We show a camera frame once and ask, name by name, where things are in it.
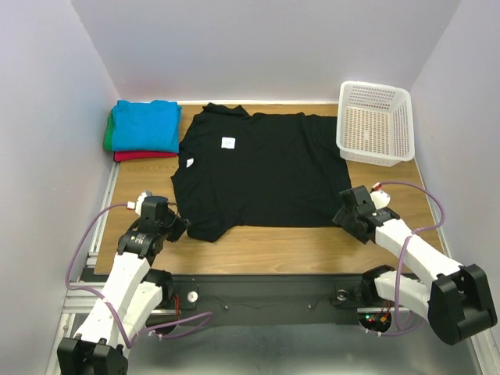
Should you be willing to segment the black t shirt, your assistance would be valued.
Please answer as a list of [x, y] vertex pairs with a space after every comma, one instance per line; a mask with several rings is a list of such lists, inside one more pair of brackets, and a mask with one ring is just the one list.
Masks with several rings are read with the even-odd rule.
[[331, 226], [351, 186], [337, 121], [205, 106], [180, 142], [172, 176], [188, 236], [214, 242], [236, 226]]

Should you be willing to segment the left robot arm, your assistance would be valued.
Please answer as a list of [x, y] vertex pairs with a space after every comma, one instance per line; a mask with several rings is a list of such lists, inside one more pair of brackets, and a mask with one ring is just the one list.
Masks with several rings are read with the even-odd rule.
[[72, 337], [57, 348], [63, 374], [125, 374], [128, 355], [151, 311], [173, 301], [170, 273], [154, 270], [152, 264], [165, 241], [175, 242], [190, 227], [187, 219], [173, 211], [168, 198], [142, 192], [125, 206], [137, 219], [120, 237], [112, 269], [102, 290], [68, 284], [97, 300]]

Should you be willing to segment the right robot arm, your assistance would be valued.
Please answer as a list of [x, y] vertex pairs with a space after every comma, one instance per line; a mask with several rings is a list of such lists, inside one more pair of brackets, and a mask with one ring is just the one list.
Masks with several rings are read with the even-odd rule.
[[343, 201], [333, 223], [363, 244], [371, 241], [398, 258], [398, 266], [379, 266], [362, 275], [360, 298], [369, 305], [385, 300], [405, 307], [454, 345], [498, 322], [487, 274], [464, 266], [423, 240], [394, 210], [377, 183], [340, 193]]

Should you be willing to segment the red folded t shirt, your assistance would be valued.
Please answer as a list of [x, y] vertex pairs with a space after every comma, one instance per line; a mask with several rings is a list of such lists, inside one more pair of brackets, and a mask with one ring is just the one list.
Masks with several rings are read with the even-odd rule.
[[166, 159], [176, 157], [175, 152], [157, 152], [157, 151], [120, 151], [113, 153], [113, 160], [116, 163], [137, 159]]

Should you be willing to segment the white plastic basket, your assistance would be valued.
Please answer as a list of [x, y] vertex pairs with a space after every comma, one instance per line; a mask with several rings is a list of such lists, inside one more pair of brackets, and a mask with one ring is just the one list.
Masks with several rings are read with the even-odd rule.
[[400, 87], [345, 81], [337, 108], [336, 144], [348, 161], [392, 167], [415, 157], [410, 93]]

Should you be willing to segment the blue folded t shirt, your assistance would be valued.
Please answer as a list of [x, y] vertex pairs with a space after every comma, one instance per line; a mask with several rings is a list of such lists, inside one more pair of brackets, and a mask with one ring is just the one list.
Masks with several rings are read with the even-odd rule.
[[111, 150], [178, 153], [181, 114], [177, 102], [119, 100], [111, 110]]

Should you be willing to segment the green folded t shirt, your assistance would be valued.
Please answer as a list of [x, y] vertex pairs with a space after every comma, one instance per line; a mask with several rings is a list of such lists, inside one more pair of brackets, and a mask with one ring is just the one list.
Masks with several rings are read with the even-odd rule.
[[107, 117], [105, 137], [104, 137], [104, 141], [103, 141], [103, 148], [107, 152], [113, 151], [114, 129], [115, 129], [115, 124], [114, 124], [114, 119], [113, 119], [113, 112], [110, 112], [108, 117]]

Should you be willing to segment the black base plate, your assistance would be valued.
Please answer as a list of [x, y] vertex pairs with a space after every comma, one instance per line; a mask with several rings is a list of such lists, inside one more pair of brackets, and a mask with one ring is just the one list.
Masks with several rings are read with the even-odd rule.
[[362, 276], [340, 274], [270, 274], [173, 276], [173, 302], [152, 311], [147, 326], [212, 313], [213, 326], [259, 326], [293, 324], [353, 324], [360, 313], [375, 314], [386, 307], [381, 299], [362, 297]]

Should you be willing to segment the aluminium frame rail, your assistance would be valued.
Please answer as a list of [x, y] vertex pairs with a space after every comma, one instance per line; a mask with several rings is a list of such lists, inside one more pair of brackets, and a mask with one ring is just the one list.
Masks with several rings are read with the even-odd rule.
[[[104, 288], [104, 284], [106, 282], [106, 277], [104, 277], [105, 275], [97, 275], [99, 276], [98, 277], [98, 280], [91, 280], [89, 282], [71, 282], [70, 283], [70, 289], [67, 291], [66, 293], [66, 297], [65, 297], [65, 301], [63, 303], [63, 311], [65, 311], [65, 313], [89, 313], [91, 308], [93, 307], [93, 305], [95, 304], [95, 302], [97, 301], [97, 296], [92, 294], [90, 291], [88, 291], [87, 289], [91, 289], [91, 290], [95, 290], [95, 291], [98, 291], [98, 292], [102, 292], [102, 289]], [[177, 285], [175, 288], [179, 289], [180, 288], [180, 284], [181, 284], [181, 281], [185, 281], [184, 279], [181, 280], [180, 279], [180, 276], [181, 275], [178, 275], [177, 277], [177, 281], [174, 281], [175, 285]], [[236, 286], [236, 281], [230, 281], [229, 279], [229, 276], [230, 275], [227, 275], [225, 277], [222, 277], [219, 279], [217, 279], [217, 277], [205, 277], [203, 280], [202, 280], [202, 277], [187, 277], [187, 281], [189, 281], [188, 284], [197, 284], [197, 285], [202, 285], [203, 283], [207, 284], [208, 282], [220, 282], [222, 283], [223, 281], [228, 281], [229, 282], [229, 286]], [[267, 282], [267, 281], [273, 281], [274, 279], [270, 279], [270, 280], [260, 280], [256, 275], [249, 275], [248, 277], [243, 277], [243, 279], [241, 279], [240, 281], [241, 282], [246, 282], [247, 284], [250, 283], [249, 285], [250, 286], [253, 286], [253, 287], [256, 287], [257, 288], [257, 281], [260, 282]], [[276, 280], [274, 280], [276, 282], [278, 281], [283, 281], [284, 282], [284, 286], [287, 286], [287, 281], [283, 278], [283, 277], [278, 277]], [[356, 297], [354, 296], [355, 292], [354, 292], [354, 289], [355, 289], [355, 280], [352, 281], [351, 279], [349, 280], [343, 280], [342, 283], [339, 281], [337, 282], [338, 286], [332, 286], [332, 288], [335, 290], [335, 292], [332, 292], [333, 294], [327, 294], [326, 299], [329, 299], [329, 298], [332, 298], [333, 300], [336, 300], [335, 298], [335, 295], [341, 295], [342, 293], [344, 292], [340, 292], [340, 290], [345, 290], [345, 294], [348, 295], [348, 302], [351, 303], [352, 306], [348, 306], [348, 303], [347, 302], [340, 302], [337, 301], [338, 303], [334, 303], [334, 305], [338, 305], [340, 307], [345, 307], [345, 308], [354, 308], [353, 306], [357, 303], [359, 305], [359, 310], [363, 310], [361, 308], [362, 305], [364, 305], [363, 303], [365, 302], [361, 302], [361, 297], [359, 295], [359, 297]], [[466, 295], [470, 295], [470, 296], [473, 296], [475, 292], [472, 292], [472, 289], [469, 288], [470, 290], [469, 291], [466, 291], [466, 288], [465, 288], [465, 278], [464, 277], [459, 277], [458, 281], [455, 282], [451, 282], [450, 285], [453, 285], [456, 287], [456, 290], [457, 292], [459, 293], [459, 295], [461, 296], [460, 298], [464, 299], [466, 298]], [[401, 281], [401, 290], [400, 290], [400, 305], [402, 307], [402, 303], [403, 303], [403, 287], [405, 287], [406, 289], [409, 288], [409, 282], [406, 282], [406, 281]]]

